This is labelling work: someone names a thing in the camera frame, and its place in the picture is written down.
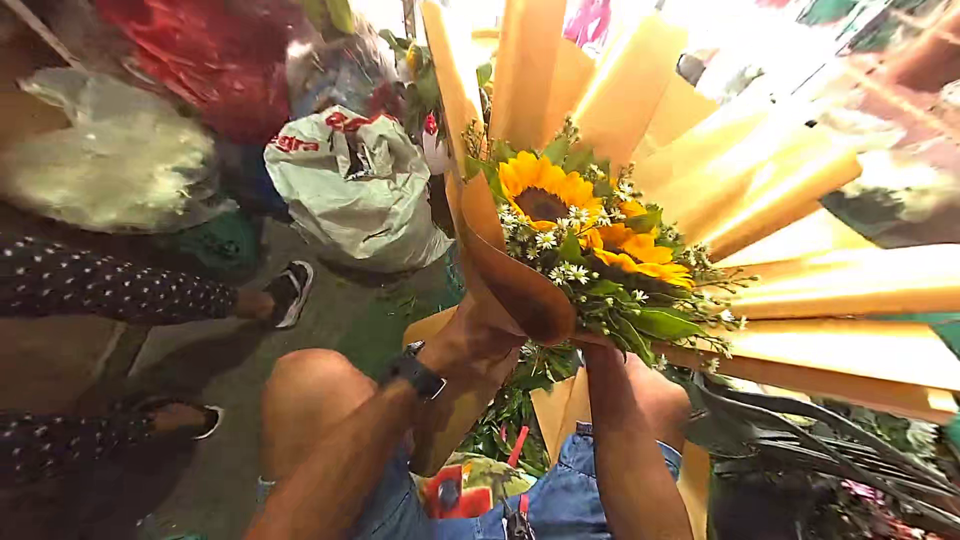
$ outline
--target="plastic bag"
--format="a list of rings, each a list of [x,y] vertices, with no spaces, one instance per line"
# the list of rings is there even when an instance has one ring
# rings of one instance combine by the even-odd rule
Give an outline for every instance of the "plastic bag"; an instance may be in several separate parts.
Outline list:
[[[290,215],[334,262],[411,270],[453,243],[430,219],[423,154],[390,116],[331,107],[284,126],[264,160]]]
[[[213,141],[150,92],[61,68],[21,86],[62,107],[73,127],[0,156],[13,204],[107,233],[177,231],[236,208],[216,196]]]
[[[373,26],[355,17],[356,34],[329,43],[295,39],[288,47],[291,116],[303,118],[334,105],[373,117],[402,117],[399,80]]]
[[[218,134],[264,144],[286,122],[287,11],[264,16],[223,0],[96,0],[96,7],[138,45],[136,68],[196,107]]]

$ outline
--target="hand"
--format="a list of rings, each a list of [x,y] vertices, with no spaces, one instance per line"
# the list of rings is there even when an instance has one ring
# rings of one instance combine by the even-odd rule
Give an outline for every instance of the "hand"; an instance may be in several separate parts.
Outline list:
[[[420,363],[442,376],[455,364],[503,357],[526,342],[526,336],[504,331],[484,315],[468,294],[450,322],[426,341]]]

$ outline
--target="blue jeans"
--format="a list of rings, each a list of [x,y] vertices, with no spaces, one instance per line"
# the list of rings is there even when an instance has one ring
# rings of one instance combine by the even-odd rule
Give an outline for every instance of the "blue jeans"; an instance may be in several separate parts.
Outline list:
[[[527,517],[539,540],[611,538],[597,491],[590,424],[578,424],[560,450],[560,459],[527,492]],[[673,479],[680,475],[681,457],[658,442],[663,461]],[[357,522],[357,540],[504,540],[503,504],[477,518],[432,520],[426,517],[417,488],[407,472],[408,458],[398,454],[384,470]],[[261,482],[258,498],[266,499],[269,484]],[[507,500],[517,508],[519,497]]]

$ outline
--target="wristwatch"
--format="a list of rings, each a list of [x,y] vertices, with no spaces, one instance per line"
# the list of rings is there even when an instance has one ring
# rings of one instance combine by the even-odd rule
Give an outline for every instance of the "wristwatch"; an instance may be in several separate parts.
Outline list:
[[[446,379],[437,375],[430,368],[417,360],[417,353],[423,348],[422,341],[415,341],[403,348],[403,353],[394,358],[390,368],[381,379],[381,384],[398,377],[407,379],[424,401],[436,400],[444,391]]]

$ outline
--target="polka dot pants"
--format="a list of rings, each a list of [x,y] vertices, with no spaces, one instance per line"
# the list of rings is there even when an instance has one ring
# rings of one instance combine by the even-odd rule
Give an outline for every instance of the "polka dot pants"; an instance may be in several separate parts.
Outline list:
[[[153,428],[143,413],[72,417],[0,411],[0,486],[79,470],[149,439]]]
[[[223,283],[0,233],[0,316],[92,313],[174,325],[229,316],[237,291]]]

